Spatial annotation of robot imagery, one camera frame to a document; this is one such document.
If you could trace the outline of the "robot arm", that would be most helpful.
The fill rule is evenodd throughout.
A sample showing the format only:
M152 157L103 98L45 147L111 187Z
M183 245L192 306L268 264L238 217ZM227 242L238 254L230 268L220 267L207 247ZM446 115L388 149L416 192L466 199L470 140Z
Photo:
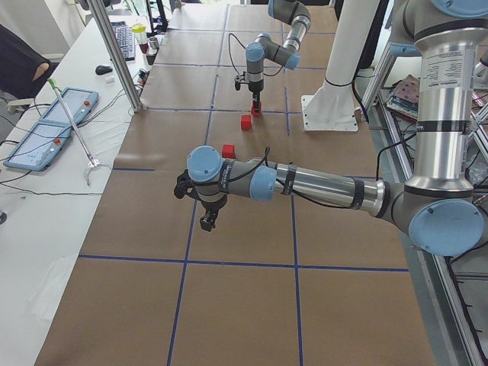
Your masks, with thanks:
M232 63L242 63L242 43L268 33L280 40L287 27L272 20L262 5L186 4L175 12L169 45L180 44L185 64L179 68L183 110L169 115L173 144L172 172L185 167L192 149L234 147L241 160L257 160L265 149L270 159L337 175L372 179L374 144L366 124L351 132L305 131L300 96L319 86L319 64L332 49L337 20L327 6L310 8L312 32L296 71L271 70L265 84L265 112L247 129L239 119L249 96L233 87ZM232 196L211 232L201 229L203 208L192 199L170 198L169 222L160 228L162 251L170 258L290 263L297 243L305 264L358 264L358 256L376 266L403 263L397 230L366 213L319 207L299 197L276 194L269 202Z
M264 61L268 59L285 69L295 69L300 62L300 45L311 27L309 10L299 1L270 1L268 14L290 27L284 42L279 44L269 34L259 34L245 47L246 70L234 78L237 90L243 84L248 85L252 93L250 113L253 116L262 113L260 94L264 89Z

